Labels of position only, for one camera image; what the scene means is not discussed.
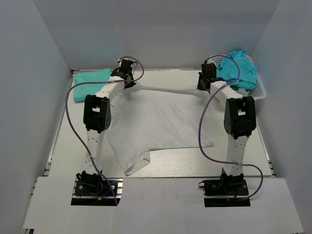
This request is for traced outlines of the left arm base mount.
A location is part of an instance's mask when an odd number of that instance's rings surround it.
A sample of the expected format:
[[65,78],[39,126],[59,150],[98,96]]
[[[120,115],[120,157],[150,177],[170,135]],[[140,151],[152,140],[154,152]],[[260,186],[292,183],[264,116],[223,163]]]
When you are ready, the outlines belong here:
[[123,188],[122,179],[105,180],[98,174],[85,171],[76,174],[72,206],[117,206]]

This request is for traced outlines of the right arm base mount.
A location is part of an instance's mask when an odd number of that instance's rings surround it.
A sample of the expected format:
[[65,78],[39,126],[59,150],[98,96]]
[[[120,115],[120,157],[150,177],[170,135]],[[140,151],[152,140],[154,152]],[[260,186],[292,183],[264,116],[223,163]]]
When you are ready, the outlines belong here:
[[226,175],[222,171],[219,179],[207,179],[199,182],[204,191],[206,208],[250,207],[249,191],[244,175]]

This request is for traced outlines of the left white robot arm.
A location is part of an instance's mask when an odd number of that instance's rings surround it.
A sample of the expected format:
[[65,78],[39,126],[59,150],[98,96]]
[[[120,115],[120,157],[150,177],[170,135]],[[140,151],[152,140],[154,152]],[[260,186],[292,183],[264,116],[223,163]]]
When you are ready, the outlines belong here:
[[89,174],[99,173],[101,168],[102,144],[106,130],[112,122],[111,102],[123,89],[135,86],[133,70],[139,64],[129,57],[118,60],[107,84],[94,95],[87,95],[84,101],[83,123],[87,133],[87,154],[85,170]]

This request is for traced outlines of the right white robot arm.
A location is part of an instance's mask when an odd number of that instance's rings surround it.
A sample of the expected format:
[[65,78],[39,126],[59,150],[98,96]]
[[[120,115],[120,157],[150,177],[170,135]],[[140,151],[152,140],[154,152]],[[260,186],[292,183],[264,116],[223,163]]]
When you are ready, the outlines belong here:
[[243,174],[242,164],[247,141],[256,128],[254,98],[234,91],[222,78],[216,76],[216,65],[201,65],[197,88],[218,99],[224,109],[224,129],[228,135],[228,147],[223,173],[226,176]]

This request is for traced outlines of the white t shirt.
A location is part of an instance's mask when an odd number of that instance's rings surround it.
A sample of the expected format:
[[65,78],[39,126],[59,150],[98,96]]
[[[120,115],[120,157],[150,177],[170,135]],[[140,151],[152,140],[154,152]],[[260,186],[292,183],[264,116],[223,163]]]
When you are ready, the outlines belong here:
[[151,161],[150,151],[197,148],[199,120],[210,95],[195,88],[138,86],[111,102],[108,142],[129,176]]

